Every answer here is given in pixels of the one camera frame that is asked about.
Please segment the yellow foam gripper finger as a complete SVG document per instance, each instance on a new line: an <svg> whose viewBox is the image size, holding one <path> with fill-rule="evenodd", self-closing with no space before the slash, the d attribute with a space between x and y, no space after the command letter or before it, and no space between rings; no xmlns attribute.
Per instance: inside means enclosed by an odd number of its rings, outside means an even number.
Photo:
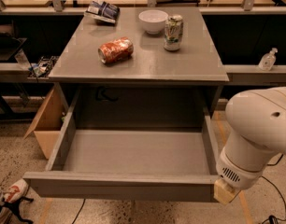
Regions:
<svg viewBox="0 0 286 224"><path fill-rule="evenodd" d="M230 203L238 193L239 189L233 188L221 178L214 183L214 199L223 205Z"/></svg>

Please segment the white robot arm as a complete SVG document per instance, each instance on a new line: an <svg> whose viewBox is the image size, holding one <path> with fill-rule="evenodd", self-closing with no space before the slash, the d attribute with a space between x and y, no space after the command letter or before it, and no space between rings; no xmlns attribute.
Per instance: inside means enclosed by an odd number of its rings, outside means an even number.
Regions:
<svg viewBox="0 0 286 224"><path fill-rule="evenodd" d="M286 155L286 87L242 91L225 107L231 127L216 164L214 198L230 203L251 188L269 161Z"/></svg>

